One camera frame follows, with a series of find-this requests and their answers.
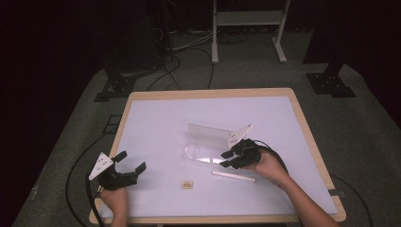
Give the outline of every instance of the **gray carpet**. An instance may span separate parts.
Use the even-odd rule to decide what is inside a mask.
[[[348,66],[340,71],[343,82],[357,97],[333,98],[315,95],[305,74],[322,72],[326,64],[303,65],[311,33],[286,32],[282,46],[288,63],[281,64],[271,43],[272,33],[250,34],[248,40],[218,47],[210,89],[289,87],[294,90],[330,173],[352,185],[365,200],[375,226],[401,223],[401,131],[390,119],[362,76]],[[198,36],[176,34],[175,46],[188,44]],[[210,44],[198,46],[210,53]],[[209,57],[199,50],[176,54],[180,67],[172,74],[182,90],[206,89],[212,74]],[[173,68],[177,61],[167,63]],[[146,91],[164,71],[137,80],[134,91]],[[63,133],[14,226],[79,226],[68,209],[65,185],[70,169],[81,153],[97,138],[112,114],[122,114],[126,98],[94,102],[107,77],[94,75],[82,94]],[[150,90],[178,90],[171,77],[164,77]],[[114,135],[96,142],[71,174],[69,198],[78,217],[88,226],[90,206],[85,196],[84,174],[99,152],[109,153]],[[353,190],[337,179],[336,188],[346,197],[341,201],[347,219],[341,226],[369,226],[367,213]]]

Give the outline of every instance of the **hand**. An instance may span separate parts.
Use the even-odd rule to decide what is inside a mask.
[[[103,189],[100,198],[113,212],[112,226],[127,226],[130,210],[127,188],[121,187],[114,191]]]
[[[266,150],[259,150],[260,161],[257,164],[251,164],[249,166],[244,166],[244,169],[251,169],[263,177],[274,181],[280,185],[280,183],[289,177],[286,171],[278,162],[277,158],[274,157]]]

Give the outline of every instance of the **white triangular marker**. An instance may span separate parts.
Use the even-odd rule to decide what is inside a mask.
[[[113,160],[107,157],[106,154],[100,153],[99,157],[97,158],[96,164],[94,169],[92,169],[91,175],[89,175],[89,180],[93,180],[97,177],[100,173],[106,170],[113,164]]]
[[[231,132],[230,137],[227,139],[228,148],[232,148],[234,145],[239,143],[239,141],[245,137],[251,127],[252,125],[248,125],[240,130]]]

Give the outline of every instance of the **white shelf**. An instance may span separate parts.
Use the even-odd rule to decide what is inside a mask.
[[[230,11],[217,13],[217,26],[280,25],[282,10]]]

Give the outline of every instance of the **clear plastic container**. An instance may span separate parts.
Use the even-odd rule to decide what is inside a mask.
[[[230,150],[227,140],[232,131],[220,130],[195,124],[188,124],[188,143],[183,158],[196,164],[220,166],[225,161],[220,155]]]

